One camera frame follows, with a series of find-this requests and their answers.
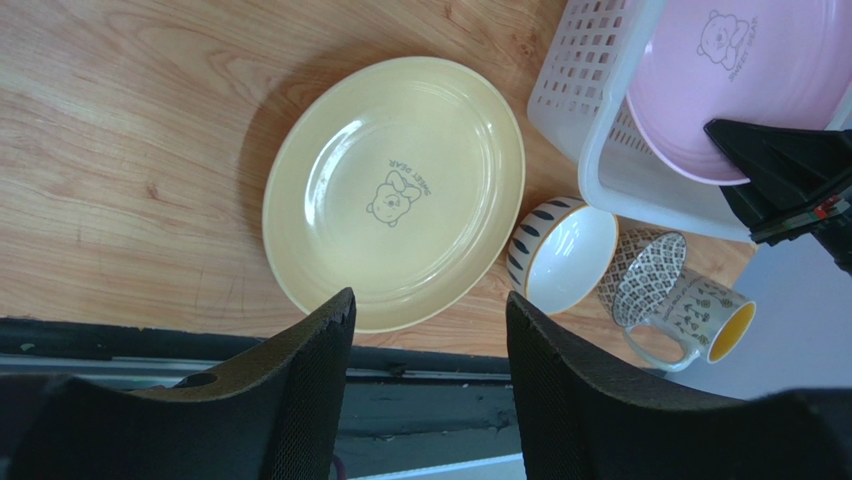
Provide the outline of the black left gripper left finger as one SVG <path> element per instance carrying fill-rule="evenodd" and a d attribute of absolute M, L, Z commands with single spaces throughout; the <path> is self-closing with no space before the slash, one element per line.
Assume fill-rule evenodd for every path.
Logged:
<path fill-rule="evenodd" d="M 171 388 L 1 379 L 5 479 L 325 479 L 356 320 L 343 289 L 302 321 Z"/>

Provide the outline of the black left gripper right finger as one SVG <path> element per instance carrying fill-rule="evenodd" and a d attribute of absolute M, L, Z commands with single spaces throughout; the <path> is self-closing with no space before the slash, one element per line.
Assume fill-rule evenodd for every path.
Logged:
<path fill-rule="evenodd" d="M 518 293 L 507 349 L 531 479 L 847 479 L 851 393 L 742 401 L 667 381 L 558 325 Z"/>

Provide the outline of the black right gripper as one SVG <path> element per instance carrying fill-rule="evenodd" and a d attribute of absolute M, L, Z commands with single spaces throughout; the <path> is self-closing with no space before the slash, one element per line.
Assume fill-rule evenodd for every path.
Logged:
<path fill-rule="evenodd" d="M 758 244 L 812 235 L 851 274 L 851 131 L 801 130 L 714 119 L 712 143 L 746 176 L 724 187 Z"/>

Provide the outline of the pink plate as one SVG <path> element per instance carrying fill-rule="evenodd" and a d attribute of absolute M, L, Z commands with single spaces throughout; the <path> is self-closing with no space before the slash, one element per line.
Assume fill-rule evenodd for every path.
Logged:
<path fill-rule="evenodd" d="M 745 184 L 705 125 L 824 130 L 851 84 L 848 1 L 669 1 L 627 93 L 638 130 L 680 175 Z"/>

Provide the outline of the white plastic basket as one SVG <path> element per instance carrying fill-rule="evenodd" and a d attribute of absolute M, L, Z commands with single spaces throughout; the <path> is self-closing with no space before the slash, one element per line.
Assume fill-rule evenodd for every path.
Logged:
<path fill-rule="evenodd" d="M 578 168 L 592 206 L 668 229 L 733 241 L 750 230 L 718 186 L 684 177 L 648 146 L 628 89 L 669 1 L 571 1 L 528 101 L 532 124 Z M 824 130 L 851 131 L 851 84 Z"/>

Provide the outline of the yellow plate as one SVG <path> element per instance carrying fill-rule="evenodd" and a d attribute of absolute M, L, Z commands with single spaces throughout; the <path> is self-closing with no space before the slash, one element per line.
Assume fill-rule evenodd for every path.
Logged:
<path fill-rule="evenodd" d="M 264 191 L 266 258 L 304 312 L 350 289 L 357 332 L 408 328 L 488 272 L 525 174 L 516 117 L 481 74 L 382 61 L 323 93 L 282 142 Z"/>

